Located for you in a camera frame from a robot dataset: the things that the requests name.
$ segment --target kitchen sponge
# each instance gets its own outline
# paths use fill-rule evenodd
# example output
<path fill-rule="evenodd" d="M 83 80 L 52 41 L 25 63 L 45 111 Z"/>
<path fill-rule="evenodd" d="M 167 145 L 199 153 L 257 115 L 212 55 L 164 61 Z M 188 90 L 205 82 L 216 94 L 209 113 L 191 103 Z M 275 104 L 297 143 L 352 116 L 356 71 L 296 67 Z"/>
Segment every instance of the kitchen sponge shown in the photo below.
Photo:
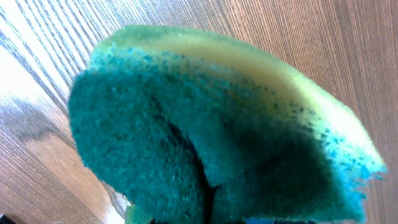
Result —
<path fill-rule="evenodd" d="M 169 223 L 364 220 L 386 167 L 355 114 L 247 43 L 127 26 L 74 83 L 70 124 L 99 179 Z"/>

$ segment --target blue speckle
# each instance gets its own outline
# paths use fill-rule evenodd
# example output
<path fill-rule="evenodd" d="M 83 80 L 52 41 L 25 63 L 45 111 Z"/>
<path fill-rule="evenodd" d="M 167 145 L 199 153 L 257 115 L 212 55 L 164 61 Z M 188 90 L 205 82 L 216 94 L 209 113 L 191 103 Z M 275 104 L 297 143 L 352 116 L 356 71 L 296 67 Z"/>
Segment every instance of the blue speckle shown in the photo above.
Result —
<path fill-rule="evenodd" d="M 148 61 L 148 62 L 151 62 L 151 61 L 152 61 L 152 57 L 149 56 L 149 55 L 145 55 L 145 56 L 144 56 L 144 59 L 145 59 L 146 61 Z"/>
<path fill-rule="evenodd" d="M 366 166 L 361 167 L 361 178 L 362 179 L 368 179 L 370 177 L 371 173 L 369 172 L 368 168 Z"/>

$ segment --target wood grain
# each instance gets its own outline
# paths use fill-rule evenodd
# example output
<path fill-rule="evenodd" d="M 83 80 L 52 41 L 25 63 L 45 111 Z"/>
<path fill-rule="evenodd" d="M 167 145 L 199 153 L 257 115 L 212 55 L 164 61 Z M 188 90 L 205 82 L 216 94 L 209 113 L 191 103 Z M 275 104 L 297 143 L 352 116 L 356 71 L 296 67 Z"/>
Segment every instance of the wood grain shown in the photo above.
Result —
<path fill-rule="evenodd" d="M 128 202 L 80 162 L 67 100 L 101 39 L 127 24 L 213 30 L 298 68 L 363 121 L 390 168 L 367 223 L 398 223 L 398 1 L 0 1 L 0 213 L 123 223 Z"/>

